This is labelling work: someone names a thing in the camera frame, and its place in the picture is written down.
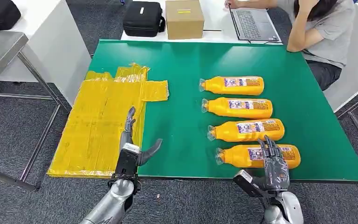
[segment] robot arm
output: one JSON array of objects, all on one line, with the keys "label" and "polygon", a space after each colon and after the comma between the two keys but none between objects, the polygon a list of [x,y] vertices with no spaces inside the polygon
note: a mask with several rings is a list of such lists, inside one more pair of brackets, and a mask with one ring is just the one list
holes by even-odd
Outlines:
[{"label": "robot arm", "polygon": [[269,206],[264,211],[268,224],[303,224],[303,213],[297,197],[288,192],[290,179],[288,165],[281,149],[265,136],[268,147],[258,140],[264,154],[264,177],[253,177],[244,169],[234,177],[237,183],[251,197],[265,197]]},{"label": "robot arm", "polygon": [[159,150],[162,143],[162,139],[157,139],[156,143],[144,152],[133,144],[134,114],[135,108],[132,107],[120,136],[116,170],[108,181],[110,190],[80,224],[119,224],[132,208],[133,196],[140,190],[138,166],[144,165]]}]

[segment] green table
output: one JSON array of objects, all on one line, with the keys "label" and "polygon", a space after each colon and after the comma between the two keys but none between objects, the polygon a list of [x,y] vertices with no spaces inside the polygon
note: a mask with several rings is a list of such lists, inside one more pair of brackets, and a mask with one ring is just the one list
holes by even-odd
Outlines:
[{"label": "green table", "polygon": [[89,69],[115,74],[131,62],[151,68],[148,80],[168,80],[170,92],[168,101],[146,104],[143,147],[157,138],[163,145],[138,169],[140,176],[232,178],[239,169],[218,166],[214,154],[217,147],[238,143],[209,141],[207,126],[241,119],[201,113],[200,104],[203,98],[244,96],[199,92],[199,79],[261,76],[265,89],[258,98],[270,99],[272,117],[285,125],[278,143],[300,150],[301,164],[291,171],[291,180],[358,182],[358,156],[301,54],[271,45],[100,40]]}]

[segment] laptop keyboard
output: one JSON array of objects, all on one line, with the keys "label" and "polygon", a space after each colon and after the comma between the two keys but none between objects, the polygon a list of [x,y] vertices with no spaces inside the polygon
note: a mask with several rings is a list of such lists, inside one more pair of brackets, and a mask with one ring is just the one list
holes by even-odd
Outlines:
[{"label": "laptop keyboard", "polygon": [[261,38],[260,30],[257,28],[255,20],[253,19],[252,12],[238,10],[236,11],[238,18],[240,19],[240,25],[242,27],[245,38]]}]

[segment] plastic bottle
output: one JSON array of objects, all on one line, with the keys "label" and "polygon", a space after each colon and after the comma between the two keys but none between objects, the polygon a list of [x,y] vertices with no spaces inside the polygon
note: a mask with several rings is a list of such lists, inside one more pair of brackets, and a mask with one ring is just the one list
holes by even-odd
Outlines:
[{"label": "plastic bottle", "polygon": [[200,79],[200,91],[211,91],[216,94],[237,94],[258,96],[264,90],[264,81],[261,77],[220,77]]},{"label": "plastic bottle", "polygon": [[219,116],[265,119],[272,115],[272,103],[267,99],[217,98],[202,100],[202,112],[212,112]]},{"label": "plastic bottle", "polygon": [[[277,144],[277,146],[281,148],[289,169],[300,165],[301,158],[297,147],[283,144]],[[217,148],[216,162],[218,165],[229,163],[239,168],[263,168],[264,155],[260,145],[238,145],[224,150]]]},{"label": "plastic bottle", "polygon": [[221,139],[228,142],[265,141],[267,135],[271,140],[277,141],[285,134],[283,123],[279,119],[261,119],[245,121],[229,121],[220,126],[208,126],[208,139]]}]

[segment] person's arm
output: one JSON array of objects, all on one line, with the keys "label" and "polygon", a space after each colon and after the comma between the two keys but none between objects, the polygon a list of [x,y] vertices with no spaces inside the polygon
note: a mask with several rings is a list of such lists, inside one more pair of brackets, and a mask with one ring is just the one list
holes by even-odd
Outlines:
[{"label": "person's arm", "polygon": [[225,6],[228,8],[275,8],[277,7],[276,0],[226,0]]},{"label": "person's arm", "polygon": [[323,36],[317,29],[312,28],[305,31],[305,25],[311,9],[318,2],[319,0],[299,0],[300,9],[290,32],[287,46],[288,51],[298,52],[323,40]]}]

